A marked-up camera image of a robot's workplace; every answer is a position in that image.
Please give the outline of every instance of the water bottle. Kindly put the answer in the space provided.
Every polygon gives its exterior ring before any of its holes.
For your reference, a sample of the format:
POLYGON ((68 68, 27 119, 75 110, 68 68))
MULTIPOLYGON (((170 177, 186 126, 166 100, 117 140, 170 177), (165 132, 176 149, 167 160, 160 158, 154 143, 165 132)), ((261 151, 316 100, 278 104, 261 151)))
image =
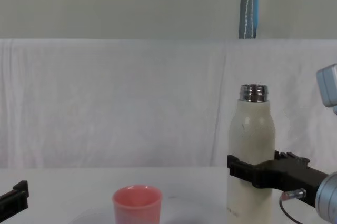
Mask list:
MULTIPOLYGON (((268 88, 242 85, 229 130, 229 154, 252 165, 274 159, 275 126, 268 88)), ((270 224, 272 189, 257 189, 228 174, 227 224, 270 224)))

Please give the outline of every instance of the plastic cup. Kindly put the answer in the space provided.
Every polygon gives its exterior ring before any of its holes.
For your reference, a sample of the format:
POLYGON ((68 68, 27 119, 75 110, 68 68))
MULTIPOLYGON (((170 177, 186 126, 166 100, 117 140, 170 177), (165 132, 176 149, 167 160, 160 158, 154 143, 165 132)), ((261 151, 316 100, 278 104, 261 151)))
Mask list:
POLYGON ((124 187, 112 196, 116 224, 159 224, 163 195, 152 186, 124 187))

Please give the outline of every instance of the black clamp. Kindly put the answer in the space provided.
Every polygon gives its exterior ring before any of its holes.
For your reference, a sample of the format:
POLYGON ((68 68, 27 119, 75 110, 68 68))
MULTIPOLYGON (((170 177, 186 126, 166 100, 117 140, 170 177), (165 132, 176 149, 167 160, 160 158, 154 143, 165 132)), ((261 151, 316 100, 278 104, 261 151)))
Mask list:
POLYGON ((28 182, 21 181, 13 190, 0 196, 0 222, 28 208, 28 182))
POLYGON ((274 160, 257 165, 247 164, 228 155, 227 167, 230 175, 251 182, 256 188, 273 188, 292 191, 303 188, 306 197, 301 199, 315 207, 315 198, 321 182, 328 175, 308 167, 309 159, 298 157, 291 152, 275 151, 274 160))

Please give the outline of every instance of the white table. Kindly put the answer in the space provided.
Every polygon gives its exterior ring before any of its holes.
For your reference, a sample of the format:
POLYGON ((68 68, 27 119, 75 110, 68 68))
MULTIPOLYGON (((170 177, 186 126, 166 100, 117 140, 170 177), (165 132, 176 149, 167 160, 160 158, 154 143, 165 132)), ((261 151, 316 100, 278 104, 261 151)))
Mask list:
MULTIPOLYGON (((226 168, 0 170, 0 177, 0 194, 21 180, 29 185, 29 208, 6 224, 113 224, 111 196, 132 184, 162 190, 162 224, 226 223, 226 168)), ((273 224, 292 223, 278 208, 279 195, 273 194, 273 224)), ((325 223, 298 200, 286 202, 285 208, 304 224, 325 223)))

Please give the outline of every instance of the white backdrop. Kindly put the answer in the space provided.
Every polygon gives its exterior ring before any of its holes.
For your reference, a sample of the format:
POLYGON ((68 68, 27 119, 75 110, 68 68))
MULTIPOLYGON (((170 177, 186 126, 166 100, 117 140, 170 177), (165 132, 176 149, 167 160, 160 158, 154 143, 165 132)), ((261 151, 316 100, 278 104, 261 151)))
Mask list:
POLYGON ((336 170, 315 73, 335 40, 2 40, 1 166, 225 165, 240 85, 270 87, 278 150, 336 170))
POLYGON ((336 39, 336 0, 259 0, 259 38, 336 39))
POLYGON ((237 38, 240 0, 0 0, 0 38, 237 38))

